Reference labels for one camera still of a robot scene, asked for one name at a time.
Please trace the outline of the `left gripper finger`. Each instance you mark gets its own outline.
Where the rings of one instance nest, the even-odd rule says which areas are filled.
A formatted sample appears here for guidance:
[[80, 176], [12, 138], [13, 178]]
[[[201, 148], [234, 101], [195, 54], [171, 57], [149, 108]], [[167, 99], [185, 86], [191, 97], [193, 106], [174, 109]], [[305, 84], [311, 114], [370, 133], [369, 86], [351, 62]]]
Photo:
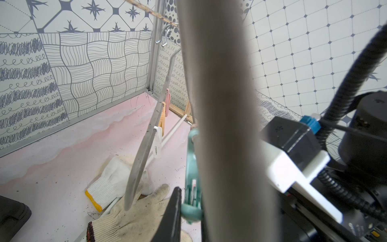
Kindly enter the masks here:
[[180, 242], [181, 188], [175, 187], [151, 242]]

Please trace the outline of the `grey clip hanger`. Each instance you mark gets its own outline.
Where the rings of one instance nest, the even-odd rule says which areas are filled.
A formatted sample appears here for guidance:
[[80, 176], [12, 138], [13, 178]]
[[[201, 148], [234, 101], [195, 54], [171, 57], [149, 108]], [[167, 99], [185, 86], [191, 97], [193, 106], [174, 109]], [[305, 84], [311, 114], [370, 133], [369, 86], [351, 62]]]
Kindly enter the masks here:
[[177, 8], [210, 240], [277, 242], [276, 199], [266, 176], [239, 2], [178, 1]]

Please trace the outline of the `teal clothes peg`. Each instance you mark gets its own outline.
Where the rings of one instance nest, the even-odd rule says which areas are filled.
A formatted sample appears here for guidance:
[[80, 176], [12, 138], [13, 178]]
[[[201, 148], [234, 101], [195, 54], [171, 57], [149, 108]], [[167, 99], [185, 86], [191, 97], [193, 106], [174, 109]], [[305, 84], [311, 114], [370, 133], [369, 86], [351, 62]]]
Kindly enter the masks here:
[[201, 222], [204, 215], [201, 182], [193, 142], [193, 138], [198, 135], [198, 128], [190, 130], [187, 141], [184, 201], [181, 205], [181, 216], [188, 224]]

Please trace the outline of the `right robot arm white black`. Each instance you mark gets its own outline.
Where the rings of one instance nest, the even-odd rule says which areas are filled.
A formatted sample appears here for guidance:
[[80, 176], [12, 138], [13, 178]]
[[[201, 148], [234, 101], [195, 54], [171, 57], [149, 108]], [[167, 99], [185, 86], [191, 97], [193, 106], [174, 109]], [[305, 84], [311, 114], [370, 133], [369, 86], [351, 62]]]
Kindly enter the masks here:
[[385, 241], [387, 94], [358, 94], [387, 55], [382, 25], [351, 66], [323, 116], [273, 118], [271, 179], [284, 242]]

